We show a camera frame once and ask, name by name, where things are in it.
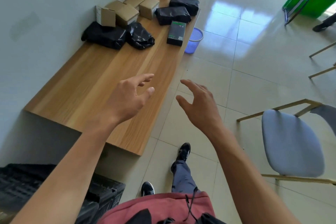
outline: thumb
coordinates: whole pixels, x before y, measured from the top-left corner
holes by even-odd
[[[178,101],[180,107],[182,107],[182,109],[187,113],[187,111],[191,107],[191,104],[189,104],[188,101],[180,95],[176,96],[176,100]]]
[[[145,90],[144,93],[142,93],[139,98],[146,103],[146,101],[151,97],[151,95],[153,95],[154,93],[154,88],[153,87],[149,87],[147,90]]]

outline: wooden tabletop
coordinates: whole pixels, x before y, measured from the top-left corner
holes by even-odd
[[[182,47],[166,44],[169,26],[142,17],[138,21],[155,38],[151,48],[139,51],[126,43],[117,51],[83,44],[24,110],[82,132],[86,121],[99,111],[120,80],[153,73],[152,81],[137,89],[142,94],[154,87],[152,97],[137,116],[117,126],[107,140],[142,155],[197,18],[188,23]]]

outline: green stool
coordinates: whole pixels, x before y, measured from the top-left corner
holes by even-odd
[[[285,26],[298,14],[320,17],[336,0],[287,0],[282,10],[285,13]]]

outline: cardboard box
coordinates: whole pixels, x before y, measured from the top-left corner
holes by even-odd
[[[126,5],[132,5],[135,9],[137,9],[138,11],[140,11],[140,7],[139,5],[145,0],[126,0],[124,3]]]
[[[126,27],[138,19],[139,11],[137,9],[118,0],[107,4],[106,7],[115,11],[115,19],[119,26]]]
[[[155,14],[155,10],[159,8],[159,0],[145,0],[140,4],[140,15],[151,20]]]
[[[96,5],[96,21],[102,26],[115,27],[116,12],[106,7]]]

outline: black wrapped package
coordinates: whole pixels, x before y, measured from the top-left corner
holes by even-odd
[[[126,41],[136,49],[143,50],[155,43],[154,37],[139,22],[129,24],[126,31]]]
[[[120,27],[103,27],[94,21],[83,32],[81,39],[119,50],[126,42],[126,30]]]
[[[158,8],[155,14],[160,25],[170,25],[172,21],[191,22],[190,14],[184,6]]]
[[[199,4],[198,0],[170,0],[169,7],[184,6],[190,16],[196,16]]]

